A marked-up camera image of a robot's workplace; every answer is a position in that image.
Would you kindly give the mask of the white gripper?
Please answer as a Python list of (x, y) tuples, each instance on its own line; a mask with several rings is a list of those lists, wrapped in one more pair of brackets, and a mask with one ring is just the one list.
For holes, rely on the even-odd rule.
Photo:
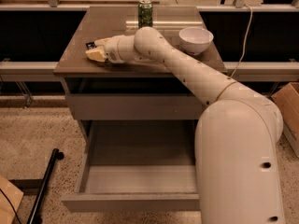
[(108, 59), (111, 63), (122, 63), (122, 58), (118, 52), (118, 44), (120, 39), (121, 36), (117, 35), (95, 40), (94, 44), (98, 48), (88, 49), (86, 51), (87, 57), (92, 61), (97, 61), (100, 63), (104, 63), (106, 59)]

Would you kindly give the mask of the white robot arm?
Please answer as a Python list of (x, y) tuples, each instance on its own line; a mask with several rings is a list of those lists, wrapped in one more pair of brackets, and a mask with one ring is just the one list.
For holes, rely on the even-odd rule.
[(98, 62), (163, 64), (206, 105), (195, 130), (203, 224), (286, 224), (276, 144), (283, 118), (269, 99), (174, 48), (152, 27), (91, 43)]

